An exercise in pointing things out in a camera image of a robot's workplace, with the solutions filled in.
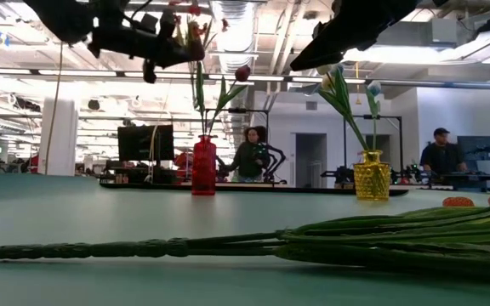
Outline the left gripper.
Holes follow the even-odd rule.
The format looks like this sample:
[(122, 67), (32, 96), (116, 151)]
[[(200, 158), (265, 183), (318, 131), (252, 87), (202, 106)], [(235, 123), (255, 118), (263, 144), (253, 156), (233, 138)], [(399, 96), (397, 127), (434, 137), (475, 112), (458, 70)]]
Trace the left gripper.
[(204, 59), (205, 50), (200, 40), (189, 41), (185, 46), (174, 42), (176, 22), (172, 9), (165, 9), (160, 20), (148, 14), (145, 17), (146, 23), (130, 20), (130, 26), (124, 26), (123, 19), (127, 15), (119, 8), (101, 11), (88, 50), (95, 58), (99, 58), (104, 49), (127, 54), (130, 58), (140, 57), (162, 68)]

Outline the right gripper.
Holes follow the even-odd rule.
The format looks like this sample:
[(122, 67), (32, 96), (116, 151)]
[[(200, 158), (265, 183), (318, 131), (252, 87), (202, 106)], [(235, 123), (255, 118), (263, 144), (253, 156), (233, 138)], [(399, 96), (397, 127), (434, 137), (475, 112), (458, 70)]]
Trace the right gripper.
[(379, 34), (412, 13), (416, 0), (333, 0), (333, 18), (320, 23), (313, 41), (290, 63), (292, 71), (339, 63), (344, 52), (366, 49)]

